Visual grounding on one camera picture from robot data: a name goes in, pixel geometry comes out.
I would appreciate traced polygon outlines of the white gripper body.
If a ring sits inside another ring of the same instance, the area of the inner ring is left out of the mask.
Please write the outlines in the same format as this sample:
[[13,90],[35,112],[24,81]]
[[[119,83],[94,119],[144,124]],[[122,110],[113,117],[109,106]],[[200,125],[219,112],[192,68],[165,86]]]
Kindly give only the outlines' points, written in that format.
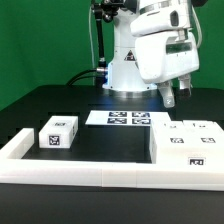
[[177,31],[138,37],[135,41],[137,64],[145,83],[162,83],[199,68],[196,41],[192,33],[178,41]]

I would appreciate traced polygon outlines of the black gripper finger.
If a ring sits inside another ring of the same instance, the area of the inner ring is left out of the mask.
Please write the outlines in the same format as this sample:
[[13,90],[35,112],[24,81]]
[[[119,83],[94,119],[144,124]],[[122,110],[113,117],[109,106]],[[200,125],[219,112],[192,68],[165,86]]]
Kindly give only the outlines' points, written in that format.
[[186,74],[180,76],[179,80],[179,93],[182,97],[190,97],[191,96],[191,75]]
[[174,94],[172,84],[170,81],[159,83],[157,85],[158,90],[162,96],[163,104],[166,108],[172,108],[175,106]]

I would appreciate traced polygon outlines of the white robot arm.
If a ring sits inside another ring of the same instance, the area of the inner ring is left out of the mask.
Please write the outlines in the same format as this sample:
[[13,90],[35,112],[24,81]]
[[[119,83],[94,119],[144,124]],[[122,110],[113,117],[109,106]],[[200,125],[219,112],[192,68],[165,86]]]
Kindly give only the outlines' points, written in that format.
[[191,91],[190,74],[199,69],[200,34],[193,0],[105,0],[103,10],[114,16],[114,56],[103,87],[125,96],[157,89],[164,106],[175,105],[172,80]]

